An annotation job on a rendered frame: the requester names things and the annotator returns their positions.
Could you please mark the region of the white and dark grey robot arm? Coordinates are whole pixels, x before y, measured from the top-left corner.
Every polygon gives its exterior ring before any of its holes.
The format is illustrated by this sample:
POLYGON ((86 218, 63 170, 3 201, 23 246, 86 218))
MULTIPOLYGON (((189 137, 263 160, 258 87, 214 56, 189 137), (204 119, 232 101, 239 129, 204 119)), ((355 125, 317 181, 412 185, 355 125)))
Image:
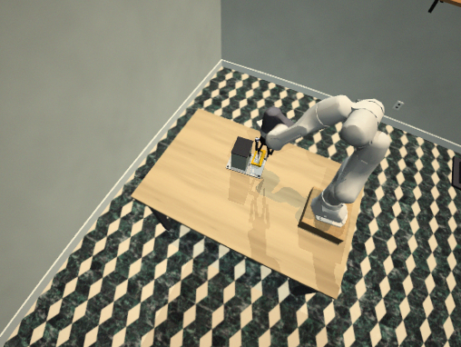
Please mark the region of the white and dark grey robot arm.
POLYGON ((376 99, 352 103, 345 95, 338 95, 314 104, 296 123, 278 107, 269 107, 256 125, 268 148, 279 151, 283 145, 305 135, 345 122, 340 130, 341 138, 357 148, 344 160, 327 188, 310 204, 316 220, 340 228, 348 218, 345 203, 356 201, 390 146, 389 137, 378 131, 384 112, 383 104, 376 99))

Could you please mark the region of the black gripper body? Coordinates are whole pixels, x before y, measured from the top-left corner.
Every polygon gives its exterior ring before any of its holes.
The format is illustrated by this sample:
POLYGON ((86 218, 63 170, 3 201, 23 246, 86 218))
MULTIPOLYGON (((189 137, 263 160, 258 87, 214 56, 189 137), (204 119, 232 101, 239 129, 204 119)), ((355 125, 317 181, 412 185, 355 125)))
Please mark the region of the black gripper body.
MULTIPOLYGON (((265 143, 265 139, 264 139, 262 136, 260 136, 260 139, 259 139, 259 140, 260 140, 260 142, 261 142, 261 143, 263 142, 263 143, 264 143, 264 145, 266 145, 266 143, 265 143)), ((267 146, 267 145, 266 145, 266 146, 267 146)))

